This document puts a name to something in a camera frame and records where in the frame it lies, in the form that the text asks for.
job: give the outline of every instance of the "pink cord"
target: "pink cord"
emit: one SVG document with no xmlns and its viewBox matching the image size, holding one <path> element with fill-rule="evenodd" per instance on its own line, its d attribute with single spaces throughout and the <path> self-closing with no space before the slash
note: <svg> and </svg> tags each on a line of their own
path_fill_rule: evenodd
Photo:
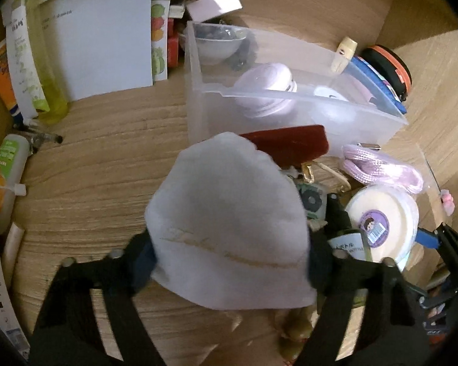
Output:
<svg viewBox="0 0 458 366">
<path fill-rule="evenodd" d="M 348 144 L 343 146 L 342 167 L 363 184 L 399 186 L 411 194 L 423 190 L 424 180 L 414 167 L 392 159 L 383 152 Z"/>
</svg>

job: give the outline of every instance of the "white round container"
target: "white round container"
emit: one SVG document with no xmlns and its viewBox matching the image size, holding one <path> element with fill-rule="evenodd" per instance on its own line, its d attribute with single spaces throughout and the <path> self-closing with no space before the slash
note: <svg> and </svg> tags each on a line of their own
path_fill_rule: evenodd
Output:
<svg viewBox="0 0 458 366">
<path fill-rule="evenodd" d="M 390 186 L 367 186 L 346 206 L 355 228 L 368 236 L 372 260 L 391 257 L 400 263 L 409 254 L 416 238 L 419 211 L 406 192 Z"/>
<path fill-rule="evenodd" d="M 270 90 L 297 92 L 297 83 L 292 79 L 292 72 L 282 63 L 265 63 L 256 66 L 235 82 L 234 88 L 245 91 Z M 266 117 L 273 114 L 289 113 L 295 100 L 274 99 L 271 97 L 236 97 L 236 104 L 248 118 Z"/>
</svg>

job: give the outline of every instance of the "clear plastic bin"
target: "clear plastic bin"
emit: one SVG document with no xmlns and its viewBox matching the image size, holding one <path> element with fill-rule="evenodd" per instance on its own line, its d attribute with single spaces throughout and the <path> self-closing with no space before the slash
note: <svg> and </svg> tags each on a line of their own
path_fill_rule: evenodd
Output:
<svg viewBox="0 0 458 366">
<path fill-rule="evenodd" d="M 202 38 L 221 29 L 237 38 Z M 345 58 L 318 45 L 276 32 L 189 22 L 185 49 L 191 144 L 221 132 L 244 134 L 321 124 L 330 144 L 328 155 L 341 156 L 344 144 L 383 145 L 407 124 L 394 103 L 353 63 L 341 74 L 333 72 L 333 62 Z M 294 92 L 235 86 L 247 70 L 272 62 L 290 69 L 296 82 Z M 322 89 L 332 89 L 342 100 L 316 95 Z M 266 100 L 262 98 L 290 103 L 276 113 L 248 114 L 248 106 Z"/>
</svg>

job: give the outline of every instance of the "pink charm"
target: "pink charm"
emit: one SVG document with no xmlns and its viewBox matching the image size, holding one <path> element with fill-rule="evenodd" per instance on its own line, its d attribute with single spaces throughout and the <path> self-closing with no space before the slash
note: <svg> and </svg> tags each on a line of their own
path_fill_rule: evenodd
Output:
<svg viewBox="0 0 458 366">
<path fill-rule="evenodd" d="M 455 211 L 455 203 L 453 201 L 453 196 L 449 193 L 449 190 L 441 190 L 441 202 L 446 215 L 451 216 Z"/>
</svg>

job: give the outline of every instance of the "round container label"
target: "round container label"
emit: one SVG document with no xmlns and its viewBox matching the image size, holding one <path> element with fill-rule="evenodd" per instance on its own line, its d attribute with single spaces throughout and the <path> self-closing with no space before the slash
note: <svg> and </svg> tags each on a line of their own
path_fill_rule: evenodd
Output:
<svg viewBox="0 0 458 366">
<path fill-rule="evenodd" d="M 359 228 L 366 232 L 370 247 L 376 248 L 387 240 L 390 226 L 387 216 L 374 209 L 363 214 Z"/>
</svg>

